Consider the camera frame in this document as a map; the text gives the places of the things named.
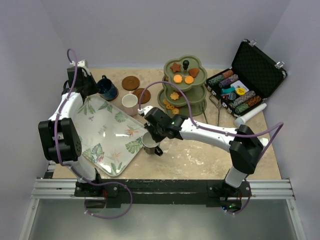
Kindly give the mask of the orange slice cookie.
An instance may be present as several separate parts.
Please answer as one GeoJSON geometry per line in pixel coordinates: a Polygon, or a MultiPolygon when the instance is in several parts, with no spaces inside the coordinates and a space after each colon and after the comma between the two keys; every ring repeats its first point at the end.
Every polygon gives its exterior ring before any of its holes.
{"type": "Polygon", "coordinates": [[[167,110],[174,110],[175,109],[175,106],[171,105],[171,104],[166,104],[165,106],[166,106],[167,110]]]}
{"type": "Polygon", "coordinates": [[[174,115],[178,115],[178,114],[180,113],[180,109],[175,107],[175,108],[172,110],[172,113],[173,113],[174,115]]]}

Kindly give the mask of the dark blue mug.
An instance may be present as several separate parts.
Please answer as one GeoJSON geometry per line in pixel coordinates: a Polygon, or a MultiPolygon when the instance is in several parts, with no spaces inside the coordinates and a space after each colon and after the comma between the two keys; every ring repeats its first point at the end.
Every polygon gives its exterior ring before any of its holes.
{"type": "Polygon", "coordinates": [[[101,76],[102,78],[97,82],[97,86],[99,88],[99,94],[115,94],[116,92],[119,92],[117,87],[112,83],[112,81],[107,78],[105,75],[101,76]]]}

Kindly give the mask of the dark grey mug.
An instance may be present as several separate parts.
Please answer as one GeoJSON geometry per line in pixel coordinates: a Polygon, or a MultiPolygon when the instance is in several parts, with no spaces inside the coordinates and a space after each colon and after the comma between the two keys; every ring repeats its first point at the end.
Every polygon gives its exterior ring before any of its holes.
{"type": "Polygon", "coordinates": [[[163,155],[163,151],[160,148],[160,143],[155,142],[152,139],[152,136],[150,135],[150,133],[148,132],[145,133],[142,137],[142,145],[143,145],[144,151],[149,155],[157,155],[157,156],[163,155]]]}

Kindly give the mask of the orange flower cookie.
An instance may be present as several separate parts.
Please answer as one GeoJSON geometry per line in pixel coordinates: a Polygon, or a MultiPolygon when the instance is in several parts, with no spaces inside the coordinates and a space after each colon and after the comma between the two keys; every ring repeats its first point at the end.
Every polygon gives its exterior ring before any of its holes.
{"type": "Polygon", "coordinates": [[[179,99],[179,97],[180,97],[180,95],[177,93],[177,92],[173,92],[173,93],[171,93],[170,94],[170,98],[172,99],[172,100],[178,100],[179,99]]]}

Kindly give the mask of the dark star cookie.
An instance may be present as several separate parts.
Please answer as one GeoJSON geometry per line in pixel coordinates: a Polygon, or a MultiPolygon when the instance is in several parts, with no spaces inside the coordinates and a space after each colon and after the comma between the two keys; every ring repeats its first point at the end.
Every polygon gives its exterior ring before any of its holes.
{"type": "Polygon", "coordinates": [[[176,93],[177,93],[178,97],[183,97],[184,96],[184,94],[182,92],[180,92],[180,91],[176,91],[176,93]]]}
{"type": "Polygon", "coordinates": [[[172,70],[173,73],[179,73],[181,71],[181,65],[174,62],[171,66],[170,69],[172,70]]]}

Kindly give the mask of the pink cup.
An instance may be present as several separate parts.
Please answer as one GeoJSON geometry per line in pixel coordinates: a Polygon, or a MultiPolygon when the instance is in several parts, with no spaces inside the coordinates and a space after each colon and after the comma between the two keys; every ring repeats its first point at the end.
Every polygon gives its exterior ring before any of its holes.
{"type": "Polygon", "coordinates": [[[124,112],[133,117],[138,114],[138,97],[132,93],[126,94],[121,100],[124,112]]]}

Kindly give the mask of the brown saucer back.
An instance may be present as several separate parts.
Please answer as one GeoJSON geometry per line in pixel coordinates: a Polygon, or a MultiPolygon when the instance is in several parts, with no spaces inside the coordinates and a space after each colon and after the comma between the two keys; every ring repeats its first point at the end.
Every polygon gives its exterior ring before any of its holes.
{"type": "Polygon", "coordinates": [[[133,91],[140,86],[140,80],[136,76],[127,76],[122,80],[121,85],[123,89],[133,91]]]}

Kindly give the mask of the leaf pattern serving tray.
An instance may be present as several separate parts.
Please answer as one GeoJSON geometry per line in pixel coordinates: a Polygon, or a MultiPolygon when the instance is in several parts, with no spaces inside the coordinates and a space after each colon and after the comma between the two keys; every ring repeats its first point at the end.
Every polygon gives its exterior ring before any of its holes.
{"type": "Polygon", "coordinates": [[[99,95],[85,99],[73,122],[82,156],[111,177],[120,175],[143,147],[143,124],[99,95]]]}

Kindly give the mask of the round orange cookie front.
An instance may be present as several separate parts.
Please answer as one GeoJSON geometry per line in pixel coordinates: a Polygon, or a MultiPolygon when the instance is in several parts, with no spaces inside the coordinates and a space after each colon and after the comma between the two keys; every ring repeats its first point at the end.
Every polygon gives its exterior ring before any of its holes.
{"type": "Polygon", "coordinates": [[[190,84],[192,84],[193,82],[194,82],[194,78],[192,77],[192,76],[186,76],[185,78],[184,78],[184,82],[186,83],[186,84],[188,84],[188,85],[190,85],[190,84]]]}

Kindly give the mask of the metal tongs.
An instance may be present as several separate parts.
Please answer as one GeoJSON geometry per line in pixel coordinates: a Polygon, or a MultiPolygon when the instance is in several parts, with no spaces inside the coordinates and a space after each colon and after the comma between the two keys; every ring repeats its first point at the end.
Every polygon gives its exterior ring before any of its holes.
{"type": "Polygon", "coordinates": [[[221,110],[223,107],[222,100],[211,93],[209,97],[204,99],[200,104],[201,114],[204,117],[204,122],[206,124],[215,122],[216,126],[220,126],[221,110]]]}

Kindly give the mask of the heart cookie light brown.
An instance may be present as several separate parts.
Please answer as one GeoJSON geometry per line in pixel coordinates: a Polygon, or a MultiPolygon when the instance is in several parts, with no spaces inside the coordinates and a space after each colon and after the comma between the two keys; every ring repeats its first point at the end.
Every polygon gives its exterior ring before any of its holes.
{"type": "Polygon", "coordinates": [[[196,78],[198,76],[200,72],[200,69],[199,68],[191,68],[189,71],[188,71],[188,74],[189,76],[191,76],[192,78],[196,78]]]}

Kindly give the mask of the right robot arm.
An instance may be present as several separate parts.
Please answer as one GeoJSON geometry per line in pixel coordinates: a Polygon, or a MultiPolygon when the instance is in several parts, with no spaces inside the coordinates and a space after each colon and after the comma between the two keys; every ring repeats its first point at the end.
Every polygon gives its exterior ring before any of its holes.
{"type": "Polygon", "coordinates": [[[146,120],[144,128],[156,143],[165,138],[191,140],[230,153],[232,167],[222,185],[223,192],[230,197],[235,196],[241,190],[242,181],[255,172],[264,150],[261,141],[246,125],[239,128],[218,127],[180,114],[170,117],[158,107],[152,106],[139,109],[138,114],[146,120]]]}

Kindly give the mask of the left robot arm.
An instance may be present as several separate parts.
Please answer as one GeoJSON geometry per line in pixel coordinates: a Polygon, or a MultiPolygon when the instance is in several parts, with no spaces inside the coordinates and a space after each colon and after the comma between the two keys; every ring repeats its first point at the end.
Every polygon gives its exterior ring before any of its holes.
{"type": "Polygon", "coordinates": [[[85,65],[72,63],[67,75],[55,113],[38,124],[42,149],[48,161],[54,161],[76,175],[75,196],[100,197],[104,184],[97,169],[82,155],[81,139],[73,122],[86,98],[98,93],[99,89],[85,65]]]}

